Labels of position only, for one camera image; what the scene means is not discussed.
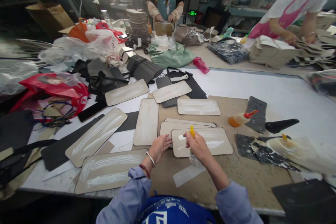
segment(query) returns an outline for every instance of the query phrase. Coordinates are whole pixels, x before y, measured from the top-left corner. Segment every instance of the hand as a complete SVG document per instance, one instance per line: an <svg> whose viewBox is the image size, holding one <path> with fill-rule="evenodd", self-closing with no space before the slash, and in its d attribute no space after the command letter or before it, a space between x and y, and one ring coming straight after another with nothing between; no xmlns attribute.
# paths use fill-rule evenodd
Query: hand
<svg viewBox="0 0 336 224"><path fill-rule="evenodd" d="M155 16L155 19L156 19L157 21L159 21L159 22L163 22L163 18L162 18L162 16L161 16L161 14L157 14L157 15Z"/></svg>
<svg viewBox="0 0 336 224"><path fill-rule="evenodd" d="M173 22L175 20L175 16L173 14L170 14L168 16L168 22Z"/></svg>
<svg viewBox="0 0 336 224"><path fill-rule="evenodd" d="M285 39L285 42L294 45L294 43L299 40L293 33L289 31L285 31L282 35L282 37Z"/></svg>
<svg viewBox="0 0 336 224"><path fill-rule="evenodd" d="M190 148L203 165L208 159L212 158L212 154L200 134L195 131L195 138L193 138L190 131L186 131L183 136L186 138L185 147Z"/></svg>
<svg viewBox="0 0 336 224"><path fill-rule="evenodd" d="M148 153L153 158L155 164L159 162L162 153L170 147L172 142L168 134L161 135L153 141Z"/></svg>
<svg viewBox="0 0 336 224"><path fill-rule="evenodd" d="M316 36L315 33L310 33L307 36L305 36L304 40L307 44L315 44L316 42Z"/></svg>

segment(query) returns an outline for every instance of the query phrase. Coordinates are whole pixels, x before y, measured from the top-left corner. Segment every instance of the orange plastic bag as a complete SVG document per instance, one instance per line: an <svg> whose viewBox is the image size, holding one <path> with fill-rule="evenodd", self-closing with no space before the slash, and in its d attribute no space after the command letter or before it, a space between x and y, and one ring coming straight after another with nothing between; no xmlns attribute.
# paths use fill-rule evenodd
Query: orange plastic bag
<svg viewBox="0 0 336 224"><path fill-rule="evenodd" d="M86 27L87 23L88 21L85 18L81 17L78 20L78 24L76 24L68 33L68 37L74 37L82 40L85 43L89 43L88 38L85 36L85 32L88 30Z"/></svg>

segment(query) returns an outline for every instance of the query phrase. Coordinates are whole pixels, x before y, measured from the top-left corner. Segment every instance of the pink apron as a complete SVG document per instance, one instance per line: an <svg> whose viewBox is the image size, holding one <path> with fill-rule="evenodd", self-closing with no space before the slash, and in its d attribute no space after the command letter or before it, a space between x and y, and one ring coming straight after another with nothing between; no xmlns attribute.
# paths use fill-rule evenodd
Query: pink apron
<svg viewBox="0 0 336 224"><path fill-rule="evenodd" d="M298 9L297 11L294 11L291 14L287 14L286 11L288 10L288 8L295 2L296 0L293 0L293 2L290 3L290 5L288 5L286 7L286 9L284 10L282 16L279 19L279 25L286 29L289 25L291 25L295 19L298 17L298 15L300 14L300 12L302 11L302 9L304 8L304 6L308 3L309 0L307 0L300 9ZM279 35L275 34L273 32L271 32L271 28L270 28L270 22L268 21L267 23L257 23L255 25L255 27L252 29L251 33L249 34L248 38L251 39L256 39L258 37L260 37L261 35L266 35L272 39L278 38Z"/></svg>

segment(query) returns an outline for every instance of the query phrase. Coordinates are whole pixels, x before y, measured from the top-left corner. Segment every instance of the green cloth bag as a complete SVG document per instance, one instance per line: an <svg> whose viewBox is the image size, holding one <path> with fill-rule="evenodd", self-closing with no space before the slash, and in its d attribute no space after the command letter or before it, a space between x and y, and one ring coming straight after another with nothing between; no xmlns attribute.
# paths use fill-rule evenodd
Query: green cloth bag
<svg viewBox="0 0 336 224"><path fill-rule="evenodd" d="M190 64L196 55L188 49L185 49L183 45L176 44L176 50L167 50L165 52L157 52L158 45L151 44L148 53L152 58L152 62L156 65L167 69L167 67L180 68Z"/></svg>

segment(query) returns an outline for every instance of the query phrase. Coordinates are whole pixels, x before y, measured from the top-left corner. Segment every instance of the white table surface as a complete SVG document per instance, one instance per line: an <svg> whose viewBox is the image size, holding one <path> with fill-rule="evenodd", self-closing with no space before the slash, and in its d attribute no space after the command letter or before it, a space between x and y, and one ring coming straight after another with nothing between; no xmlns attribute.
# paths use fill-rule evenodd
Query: white table surface
<svg viewBox="0 0 336 224"><path fill-rule="evenodd" d="M230 72L221 69L211 70L206 75L198 69L182 69L182 71L192 73L197 83L207 95L245 99L254 96L267 102L267 121L291 118L299 119L300 123L285 130L285 133L292 138L308 137L319 150L328 151L328 145L336 147L336 103L328 97L315 92L310 84L302 79ZM149 93L155 89L157 89L156 84L149 85ZM90 97L92 99L88 100L86 108L95 103L95 95L91 94ZM147 94L116 106L107 107L96 116L106 114L113 107L119 108L124 113L138 111L143 98L147 98ZM71 121L73 122L72 124L65 125L53 138L61 139L84 125L77 117L71 119ZM115 145L111 152L131 150L133 136L134 130L113 134L108 139L108 141ZM37 134L34 133L31 136L31 140L37 139L37 137ZM39 161L20 188L38 192L74 195L76 184L73 179L79 174L80 170L80 168L72 168L43 181L48 172L44 167L43 161ZM119 189L111 189L87 193L84 196L113 198L118 191ZM282 214L283 212L272 210L269 212L266 209L265 213Z"/></svg>

